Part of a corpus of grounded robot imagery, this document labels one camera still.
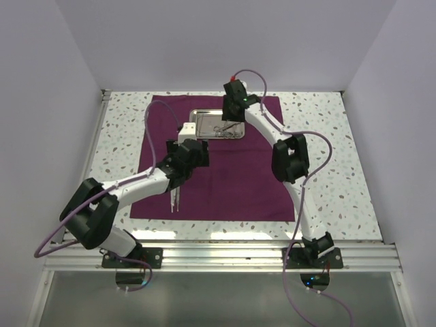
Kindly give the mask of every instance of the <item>purple cloth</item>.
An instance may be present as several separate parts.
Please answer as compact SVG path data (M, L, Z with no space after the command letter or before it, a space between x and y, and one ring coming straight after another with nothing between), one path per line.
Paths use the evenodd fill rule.
M153 96L169 104L181 122L189 121L193 109L222 108L222 97ZM278 97L267 97L268 110L282 121ZM157 160L166 155L166 140L177 139L176 124L160 104L151 108L149 131ZM196 168L182 187L180 211L171 213L170 192L143 199L131 206L130 217L138 219L213 221L294 221L294 204L286 188L271 171L271 146L251 125L245 124L240 140L209 140L209 167ZM152 164L146 136L138 171Z

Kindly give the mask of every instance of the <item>stainless steel tray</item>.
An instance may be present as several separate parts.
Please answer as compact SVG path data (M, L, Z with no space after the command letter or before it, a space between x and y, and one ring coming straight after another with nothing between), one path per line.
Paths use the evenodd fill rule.
M189 113L189 121L196 123L197 138L216 140L238 140L245 135L245 124L222 121L221 109L194 109Z

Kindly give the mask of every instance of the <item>white wall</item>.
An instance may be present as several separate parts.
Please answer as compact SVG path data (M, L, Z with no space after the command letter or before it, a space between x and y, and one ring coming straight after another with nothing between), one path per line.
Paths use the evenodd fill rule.
M76 188L99 88L54 1L0 2L0 325L24 326L33 251Z
M394 2L57 0L98 84L130 91L217 90L247 67L275 91L343 90Z
M436 326L436 2L398 0L345 92L382 234L421 326Z

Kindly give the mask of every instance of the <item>purple cable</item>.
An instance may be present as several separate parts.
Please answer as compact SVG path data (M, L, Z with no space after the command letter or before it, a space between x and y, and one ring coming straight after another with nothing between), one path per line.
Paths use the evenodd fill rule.
M322 138L328 145L328 156L327 159L325 160L325 162L320 165L318 168L316 168L314 171L312 171L312 173L310 173L309 175L307 175L307 177L304 179L304 181L302 182L302 187L301 187L301 201L300 201L300 210L298 211L298 218L297 218L297 222L296 222L296 226L295 226L295 230L294 230L294 234L292 235L292 239L289 243L289 246L286 249L286 253L285 253L285 257L283 259L283 270L282 270L282 279L283 279L283 288L285 290L286 293L286 297L289 300L289 303L291 304L292 308L294 308L295 312L297 312L297 314L304 320L306 321L308 324L310 324L313 327L317 327L317 325L312 322L304 313L302 313L300 311L300 309L296 306L294 300L291 297L290 291L289 291L289 287L287 286L287 279L286 279L286 266L287 266L287 259L289 257L289 253L291 251L292 245L295 243L295 237L298 231L298 228L300 226L300 222L301 222L301 216L302 216L302 210L303 210L303 206L305 203L305 193L306 193L306 188L305 185L307 184L307 182L309 181L309 179L315 175L317 172L319 172L322 168L324 168L328 162L330 161L330 159L332 158L332 154L333 154L333 146L331 144L331 142L329 141L329 139L327 139L326 136L322 135L321 133L318 133L316 131L294 131L294 132L289 132L289 131L282 131L280 129L280 127L275 124L275 122L268 116L268 113L264 110L264 100L266 97L266 91L267 91L267 86L266 86L266 80L265 78L258 73L255 70L252 69L242 69L237 71L234 74L234 77L236 77L236 75L238 75L241 72L251 72L254 73L255 75L258 75L260 77L260 79L262 80L262 82L264 83L264 94L260 100L260 112L262 113L262 115L265 117L265 119L279 132L285 135L292 135L292 134L311 134L311 135L315 135L318 136L320 138ZM338 298L336 298L333 295L321 292L322 296L325 296L327 298L330 298L334 301L336 301L337 303L339 303L347 312L349 315L349 325L350 327L354 326L354 316L353 313L351 311L351 309L341 300L339 300Z
M124 288L122 290L125 290L126 292L135 292L135 291L142 290L144 287L146 287L150 283L151 277L153 276L153 269L151 269L151 266L149 264L147 264L145 261L123 258L123 257L120 257L118 254L116 254L114 252L109 252L109 254L113 255L116 259L118 259L120 261L129 262L131 264L141 264L146 269L150 270L150 276L148 277L147 281L143 281L142 282L141 286L132 287L132 288L129 288L129 287L126 286L126 288Z
M150 133L149 133L149 127L148 127L148 125L147 125L147 118L148 118L148 116L149 116L149 110L150 110L150 107L153 105L153 104L156 104L156 103L160 103L160 104L163 104L164 106L166 106L169 110L170 110L170 112L172 113L172 115L174 116L174 119L176 120L176 122L177 122L177 127L180 127L181 125L180 125L180 121L178 120L178 118L177 118L177 116L176 116L176 114L175 114L175 112L173 111L173 109L169 106L169 105L167 105L165 102L163 102L163 101L161 101L161 100L153 100L152 102L150 102L149 103L149 105L147 106L147 108L146 108L146 110L145 110L145 113L144 113L144 124L145 124L145 134L147 135L147 140L149 141L149 144L150 144L150 148L151 148L151 154L152 154L152 156L153 156L153 165L152 165L152 167L151 167L151 170L150 170L150 172L148 173L148 174L146 174L146 175L140 175L140 176L133 176L133 177L131 177L131 178L129 178L129 179L126 179L125 181L123 181L123 182L120 182L119 184L118 184L118 186L123 186L123 185L126 185L126 184L128 184L128 183L132 183L132 182L135 182L135 181L139 181L140 179L144 179L144 178L148 178L150 175L152 175L152 173L155 171L155 168L156 168L156 152L155 152L155 146L154 146L154 144L153 144L153 141L151 140L151 136L150 136ZM72 219L72 217L74 217L79 211L81 211L83 208L86 208L90 203L92 203L92 202L94 202L95 200L97 200L97 199L99 199L99 198L101 198L102 196L104 196L104 195L106 195L107 193L109 193L109 192L111 192L111 191L113 191L114 189L116 189L117 188L117 185L113 185L113 186L111 186L111 187L109 187L109 188L107 188L107 189L104 189L103 191L101 191L101 192L99 192L99 193L97 193L97 194L95 194L93 197L91 197L91 198L89 198L88 200L86 200L85 202L83 202L80 206L78 206L77 208L75 208L72 212L70 212L62 221L61 221L61 223L60 223L60 225L53 231L53 232L51 232L42 242L41 242L41 244L37 247L37 249L35 250L35 253L33 254L33 257L35 257L35 258L41 258L41 257L44 257L45 255L48 255L48 254L50 254L50 253L53 253L53 252L55 252L55 251L58 251L58 250L60 250L60 249L64 249L64 248L66 248L66 247L69 247L70 245L74 245L74 244L78 244L79 243L79 241L78 240L73 240L72 242L68 242L68 243L66 243L66 244L62 244L62 245L59 245L58 247L54 247L54 248L52 248L52 249L50 249L50 250L47 250L47 251L45 251L45 252L41 252L42 251L42 249L48 244L48 242L50 242L50 240L53 238L53 236L63 227L63 226L65 226L67 223L68 223L68 221L70 221L71 219Z

